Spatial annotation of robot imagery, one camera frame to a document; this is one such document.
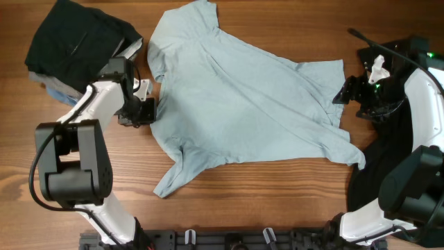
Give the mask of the light blue t-shirt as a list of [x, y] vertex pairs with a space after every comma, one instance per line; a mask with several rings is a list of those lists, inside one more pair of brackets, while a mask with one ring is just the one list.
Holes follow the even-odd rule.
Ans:
[[221, 30], [216, 10], [209, 1], [168, 10], [148, 43], [161, 85], [151, 131], [173, 160], [155, 194], [165, 198], [230, 163], [327, 158], [364, 167], [340, 128], [343, 106], [333, 103], [343, 61], [276, 56]]

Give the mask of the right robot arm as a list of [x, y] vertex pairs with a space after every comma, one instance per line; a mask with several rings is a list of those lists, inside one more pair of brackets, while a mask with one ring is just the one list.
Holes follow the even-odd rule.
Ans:
[[356, 101], [377, 138], [352, 171], [347, 212], [311, 232], [319, 249], [383, 249], [388, 235], [443, 246], [443, 57], [411, 36], [358, 50], [335, 104]]

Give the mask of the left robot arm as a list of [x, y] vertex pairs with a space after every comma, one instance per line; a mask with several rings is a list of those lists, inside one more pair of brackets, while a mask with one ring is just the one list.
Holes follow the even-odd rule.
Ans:
[[37, 126], [28, 188], [39, 206], [79, 213], [96, 229], [80, 237], [80, 249], [154, 249], [137, 218], [112, 191], [103, 132], [113, 116], [134, 128], [153, 123], [156, 116], [148, 81], [124, 57], [111, 58], [66, 115]]

